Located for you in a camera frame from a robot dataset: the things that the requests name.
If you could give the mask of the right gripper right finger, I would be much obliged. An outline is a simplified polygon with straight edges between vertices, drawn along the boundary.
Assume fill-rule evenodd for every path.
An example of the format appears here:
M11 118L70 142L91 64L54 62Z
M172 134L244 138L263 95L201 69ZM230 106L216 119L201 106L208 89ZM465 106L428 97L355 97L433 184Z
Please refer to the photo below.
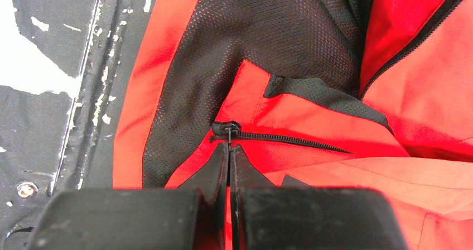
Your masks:
M389 201L373 189L275 186L241 145L229 157L234 249L407 249Z

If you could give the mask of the red zip jacket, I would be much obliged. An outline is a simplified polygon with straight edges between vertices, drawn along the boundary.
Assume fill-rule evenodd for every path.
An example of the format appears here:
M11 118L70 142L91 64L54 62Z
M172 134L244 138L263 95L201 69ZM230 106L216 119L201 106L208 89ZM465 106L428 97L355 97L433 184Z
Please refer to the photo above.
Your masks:
M275 186L379 191L407 249L471 249L472 0L156 0L112 185L177 188L223 142Z

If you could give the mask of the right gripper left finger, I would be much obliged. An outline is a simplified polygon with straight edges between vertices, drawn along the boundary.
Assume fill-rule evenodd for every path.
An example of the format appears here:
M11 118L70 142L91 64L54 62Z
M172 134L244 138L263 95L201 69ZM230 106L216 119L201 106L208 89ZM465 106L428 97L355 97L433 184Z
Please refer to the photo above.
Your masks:
M224 249L229 146L223 142L174 189L59 194L28 249Z

